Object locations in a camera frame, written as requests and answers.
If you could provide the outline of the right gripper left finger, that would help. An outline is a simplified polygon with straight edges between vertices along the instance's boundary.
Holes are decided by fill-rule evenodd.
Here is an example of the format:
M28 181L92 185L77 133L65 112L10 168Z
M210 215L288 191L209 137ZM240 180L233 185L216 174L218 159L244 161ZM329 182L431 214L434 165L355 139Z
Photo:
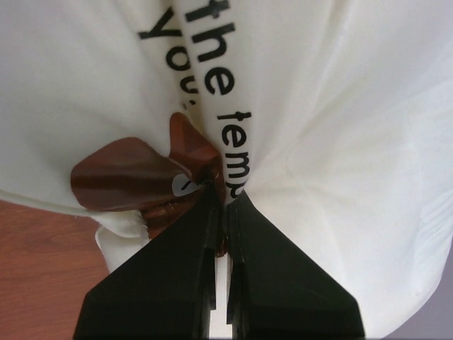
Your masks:
M195 206L85 296L74 339L208 339L219 201Z

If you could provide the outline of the cream bear print pillow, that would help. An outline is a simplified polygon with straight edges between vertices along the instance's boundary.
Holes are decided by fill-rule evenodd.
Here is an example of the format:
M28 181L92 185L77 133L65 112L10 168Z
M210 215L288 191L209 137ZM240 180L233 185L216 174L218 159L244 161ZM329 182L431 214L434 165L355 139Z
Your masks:
M398 329L452 244L451 1L2 1L1 198L98 222L109 270L154 235L76 165L132 140L171 161L184 115L220 156L226 201L258 209Z

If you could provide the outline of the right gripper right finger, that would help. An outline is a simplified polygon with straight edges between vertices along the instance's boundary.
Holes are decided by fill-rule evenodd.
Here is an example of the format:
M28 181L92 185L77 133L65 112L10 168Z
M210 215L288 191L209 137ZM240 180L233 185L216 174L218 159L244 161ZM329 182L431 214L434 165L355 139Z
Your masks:
M363 339L356 299L242 193L226 209L234 339Z

